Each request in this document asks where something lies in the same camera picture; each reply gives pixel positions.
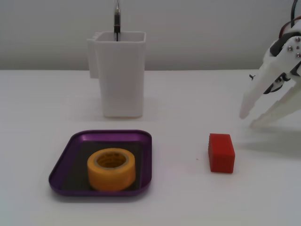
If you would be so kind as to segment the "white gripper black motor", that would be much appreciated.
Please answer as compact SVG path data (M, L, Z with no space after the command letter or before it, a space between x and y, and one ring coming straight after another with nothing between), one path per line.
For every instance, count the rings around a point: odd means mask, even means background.
M295 24L272 43L263 57L263 64L243 95L239 117L246 118L255 102L263 95L282 88L293 80L284 96L250 124L261 127L301 109L301 25Z

